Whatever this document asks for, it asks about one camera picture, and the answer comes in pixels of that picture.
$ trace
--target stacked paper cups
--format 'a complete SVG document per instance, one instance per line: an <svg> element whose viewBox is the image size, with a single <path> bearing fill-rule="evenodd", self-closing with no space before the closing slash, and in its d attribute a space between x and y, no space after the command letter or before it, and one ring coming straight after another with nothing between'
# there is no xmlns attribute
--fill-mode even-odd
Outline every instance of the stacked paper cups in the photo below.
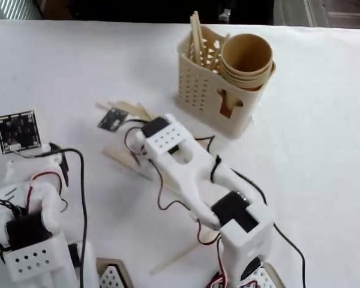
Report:
<svg viewBox="0 0 360 288"><path fill-rule="evenodd" d="M249 91L259 90L274 69L271 46L254 34L239 34L230 38L222 48L221 63L222 77ZM228 108L233 108L236 101L234 95L227 95Z"/></svg>

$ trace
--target table surface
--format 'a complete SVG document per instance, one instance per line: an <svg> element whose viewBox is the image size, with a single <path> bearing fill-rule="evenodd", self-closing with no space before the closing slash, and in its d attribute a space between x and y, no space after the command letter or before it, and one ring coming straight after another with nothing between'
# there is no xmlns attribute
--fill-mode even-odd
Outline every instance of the table surface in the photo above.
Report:
<svg viewBox="0 0 360 288"><path fill-rule="evenodd" d="M307 258L308 287L360 287L360 30L211 25L267 39L277 70L245 134L219 134L214 152L265 191L279 227ZM116 136L96 127L96 101L140 102L173 113L200 136L216 134L179 110L176 45L189 25L0 21L0 115L34 109L41 139L86 160L88 239L100 257L122 259L136 287L204 287L215 247L199 247L160 274L149 271L195 242L180 207L156 207L158 183L100 153ZM62 217L82 234L79 162ZM0 150L0 187L7 157ZM163 201L172 199L167 193ZM269 262L301 287L301 260L276 233ZM0 261L0 287L9 277Z"/></svg>

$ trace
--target chopstick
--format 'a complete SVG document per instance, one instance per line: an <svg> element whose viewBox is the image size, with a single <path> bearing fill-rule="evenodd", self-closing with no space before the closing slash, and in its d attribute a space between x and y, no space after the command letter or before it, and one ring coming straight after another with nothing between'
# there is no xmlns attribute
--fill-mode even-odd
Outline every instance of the chopstick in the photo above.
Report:
<svg viewBox="0 0 360 288"><path fill-rule="evenodd" d="M204 47L204 41L203 41L203 33L202 33L202 27L200 25L199 13L197 11L195 11L193 13L193 17L196 20L196 28L197 28L197 33L199 35L200 46L202 48L202 53L203 53L202 55L203 55L203 59L204 59L204 65L206 65L206 60L207 60L208 54L205 53L205 47Z"/></svg>
<svg viewBox="0 0 360 288"><path fill-rule="evenodd" d="M193 37L193 53L194 53L194 62L198 65L200 62L200 41L199 41L199 33L197 31L196 19L193 15L190 17L191 27L192 27L192 37Z"/></svg>

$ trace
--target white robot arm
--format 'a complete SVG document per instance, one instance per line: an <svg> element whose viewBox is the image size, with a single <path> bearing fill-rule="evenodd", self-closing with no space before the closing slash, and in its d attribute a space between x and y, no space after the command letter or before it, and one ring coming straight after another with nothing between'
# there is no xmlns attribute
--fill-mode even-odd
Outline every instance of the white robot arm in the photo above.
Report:
<svg viewBox="0 0 360 288"><path fill-rule="evenodd" d="M43 152L49 149L44 146ZM69 245L59 225L64 207L61 193L67 190L61 162L62 154L56 154L7 164L7 186L0 190L0 199L20 207L22 215L15 218L0 205L0 243L10 248L4 260L15 287L79 287L75 268L81 261L84 288L99 287L91 244L87 241L81 259L82 243ZM59 192L52 177L59 179Z"/></svg>
<svg viewBox="0 0 360 288"><path fill-rule="evenodd" d="M239 287L246 268L263 260L271 247L273 217L259 195L246 191L244 181L224 163L216 163L172 115L145 124L135 134L133 149L146 151L145 157L171 178L200 222L220 231L228 287ZM209 207L197 183L209 179L212 171L214 182L231 192Z"/></svg>

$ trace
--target black circuit board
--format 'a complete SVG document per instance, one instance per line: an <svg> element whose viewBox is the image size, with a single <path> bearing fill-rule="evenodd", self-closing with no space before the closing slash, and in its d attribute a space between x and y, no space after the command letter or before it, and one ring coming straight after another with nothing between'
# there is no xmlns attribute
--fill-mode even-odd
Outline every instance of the black circuit board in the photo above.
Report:
<svg viewBox="0 0 360 288"><path fill-rule="evenodd" d="M125 121L127 116L128 112L116 108L111 108L97 125L97 127L107 131L116 132L120 125Z"/></svg>
<svg viewBox="0 0 360 288"><path fill-rule="evenodd" d="M3 154L41 147L35 112L0 116L0 145Z"/></svg>

